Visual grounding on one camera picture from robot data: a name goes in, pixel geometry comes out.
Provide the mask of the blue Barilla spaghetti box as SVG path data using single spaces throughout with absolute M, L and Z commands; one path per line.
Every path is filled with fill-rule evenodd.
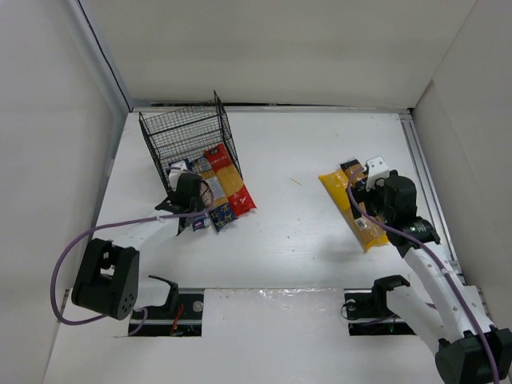
M 201 188 L 202 201 L 203 201 L 203 196 L 206 194 L 204 187 L 206 187 L 206 186 L 202 182 L 202 188 Z M 187 227 L 191 227 L 193 231 L 196 231 L 196 230 L 202 230 L 202 229 L 207 228 L 209 224 L 210 224 L 210 220 L 208 219 L 206 214 L 200 214 L 198 216 L 189 217 L 189 218 L 180 218 L 179 224 L 178 224 L 178 234 L 183 232 L 185 230 L 185 228 L 187 228 Z

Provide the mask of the blue patterned spaghetti bag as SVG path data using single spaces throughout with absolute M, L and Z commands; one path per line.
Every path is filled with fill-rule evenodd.
M 206 194 L 203 201 L 210 207 L 209 216 L 215 230 L 220 232 L 236 219 L 231 204 L 205 156 L 193 160 L 191 165 L 192 170 L 208 184 L 208 187 L 204 187 Z

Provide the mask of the dark label spaghetti bag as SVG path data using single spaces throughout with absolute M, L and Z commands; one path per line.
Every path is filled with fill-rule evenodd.
M 368 171 L 356 158 L 341 163 L 340 168 L 348 179 L 352 178 L 355 182 L 367 179 Z

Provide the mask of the red spaghetti bag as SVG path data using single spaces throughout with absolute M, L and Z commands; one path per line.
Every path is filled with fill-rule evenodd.
M 236 217 L 256 209 L 256 205 L 246 188 L 242 176 L 231 160 L 223 143 L 205 150 L 204 155 L 215 173 Z

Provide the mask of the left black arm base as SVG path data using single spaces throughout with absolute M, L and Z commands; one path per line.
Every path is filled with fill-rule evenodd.
M 131 337 L 200 337 L 204 301 L 204 289 L 181 288 L 168 278 L 150 275 L 139 284 L 127 334 Z

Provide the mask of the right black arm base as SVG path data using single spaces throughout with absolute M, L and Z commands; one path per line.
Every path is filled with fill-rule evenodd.
M 348 321 L 349 336 L 415 335 L 387 306 L 386 294 L 401 286 L 410 283 L 401 275 L 391 275 L 376 279 L 371 288 L 344 289 L 340 313 Z

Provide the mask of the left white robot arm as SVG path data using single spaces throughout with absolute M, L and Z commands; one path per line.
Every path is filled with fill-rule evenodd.
M 98 230 L 121 226 L 129 229 L 112 239 L 93 238 L 87 243 L 71 292 L 72 303 L 103 317 L 126 318 L 138 300 L 142 247 L 169 230 L 172 220 L 204 214 L 202 188 L 205 186 L 201 176 L 182 172 L 176 190 L 151 215 L 98 227 Z

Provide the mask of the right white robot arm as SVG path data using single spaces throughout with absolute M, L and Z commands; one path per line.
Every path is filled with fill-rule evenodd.
M 511 367 L 511 331 L 499 329 L 467 294 L 434 226 L 417 213 L 414 182 L 384 164 L 351 171 L 346 188 L 353 215 L 386 232 L 416 273 L 431 304 L 402 277 L 382 292 L 382 303 L 403 319 L 434 356 L 445 383 L 499 383 Z

